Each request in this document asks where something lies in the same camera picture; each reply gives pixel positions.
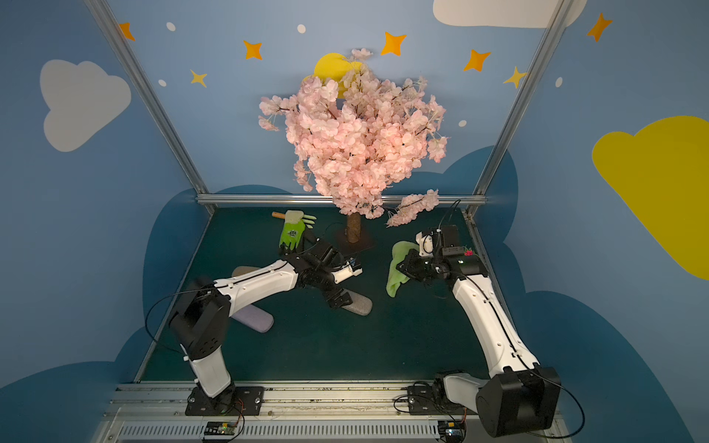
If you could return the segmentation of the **grey eyeglass case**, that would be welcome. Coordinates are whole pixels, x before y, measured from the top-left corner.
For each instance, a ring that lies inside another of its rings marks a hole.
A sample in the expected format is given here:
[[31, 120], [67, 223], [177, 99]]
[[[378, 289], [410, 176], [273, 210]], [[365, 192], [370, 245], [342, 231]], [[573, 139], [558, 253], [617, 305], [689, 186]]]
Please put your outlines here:
[[345, 289], [345, 300], [348, 302], [342, 305], [341, 309], [348, 312], [361, 317], [367, 317], [372, 311], [373, 302], [365, 295], [360, 295], [360, 293]]

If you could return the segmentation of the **purple eyeglass case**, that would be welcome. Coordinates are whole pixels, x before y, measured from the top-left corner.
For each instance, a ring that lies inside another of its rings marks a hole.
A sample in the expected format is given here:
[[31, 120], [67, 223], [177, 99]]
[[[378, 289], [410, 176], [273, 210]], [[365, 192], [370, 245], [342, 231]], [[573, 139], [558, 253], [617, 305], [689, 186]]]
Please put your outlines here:
[[236, 311], [231, 319], [258, 333], [266, 333], [274, 325], [273, 315], [253, 305], [244, 306]]

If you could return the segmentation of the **tan eyeglass case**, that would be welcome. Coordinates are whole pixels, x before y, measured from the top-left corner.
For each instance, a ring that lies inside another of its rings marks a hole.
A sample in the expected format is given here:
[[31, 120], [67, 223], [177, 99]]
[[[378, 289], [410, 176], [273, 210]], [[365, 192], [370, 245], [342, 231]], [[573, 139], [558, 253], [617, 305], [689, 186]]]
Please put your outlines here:
[[259, 271], [259, 270], [260, 270], [260, 268], [258, 268], [258, 267], [239, 266], [233, 270], [232, 276], [239, 277], [239, 276], [251, 273], [253, 271]]

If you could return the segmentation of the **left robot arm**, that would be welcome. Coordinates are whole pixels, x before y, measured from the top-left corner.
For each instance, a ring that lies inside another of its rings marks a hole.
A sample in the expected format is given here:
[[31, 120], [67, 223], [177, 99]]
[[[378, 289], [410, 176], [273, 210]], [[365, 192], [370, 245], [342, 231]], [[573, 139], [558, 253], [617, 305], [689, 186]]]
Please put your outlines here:
[[342, 283], [362, 272], [357, 260], [345, 258], [330, 243], [318, 239], [312, 247], [283, 255], [267, 267], [179, 295], [167, 326], [196, 376], [198, 393], [212, 400], [234, 387], [222, 353], [234, 314], [298, 287], [321, 291], [330, 308], [349, 306], [352, 297]]

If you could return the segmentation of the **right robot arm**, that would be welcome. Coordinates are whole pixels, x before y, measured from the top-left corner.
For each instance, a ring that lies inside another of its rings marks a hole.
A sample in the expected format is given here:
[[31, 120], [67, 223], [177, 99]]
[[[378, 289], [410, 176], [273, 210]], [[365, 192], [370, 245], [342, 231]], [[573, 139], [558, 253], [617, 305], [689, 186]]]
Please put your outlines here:
[[460, 243], [454, 225], [415, 237], [397, 269], [418, 282], [446, 282], [471, 323], [487, 362], [487, 380], [450, 372], [436, 380], [439, 396], [479, 417], [491, 437], [551, 428], [561, 380], [525, 346], [495, 294], [482, 259]]

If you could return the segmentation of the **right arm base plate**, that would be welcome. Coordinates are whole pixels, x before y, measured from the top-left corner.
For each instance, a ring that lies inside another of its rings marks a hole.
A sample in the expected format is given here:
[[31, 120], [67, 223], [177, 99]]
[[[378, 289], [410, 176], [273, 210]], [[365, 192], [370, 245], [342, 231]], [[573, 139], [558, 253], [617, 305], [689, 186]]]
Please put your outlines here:
[[451, 402], [441, 388], [415, 383], [406, 388], [405, 409], [410, 415], [451, 415], [463, 416], [466, 409]]

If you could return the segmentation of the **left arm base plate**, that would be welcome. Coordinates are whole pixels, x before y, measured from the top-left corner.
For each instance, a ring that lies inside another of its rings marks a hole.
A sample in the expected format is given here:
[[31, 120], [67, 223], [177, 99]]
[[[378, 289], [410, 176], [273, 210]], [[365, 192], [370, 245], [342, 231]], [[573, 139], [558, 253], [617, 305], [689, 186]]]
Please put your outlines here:
[[209, 397], [197, 385], [188, 397], [186, 416], [239, 415], [258, 416], [263, 404], [265, 389], [260, 386], [238, 387], [231, 385], [216, 397]]

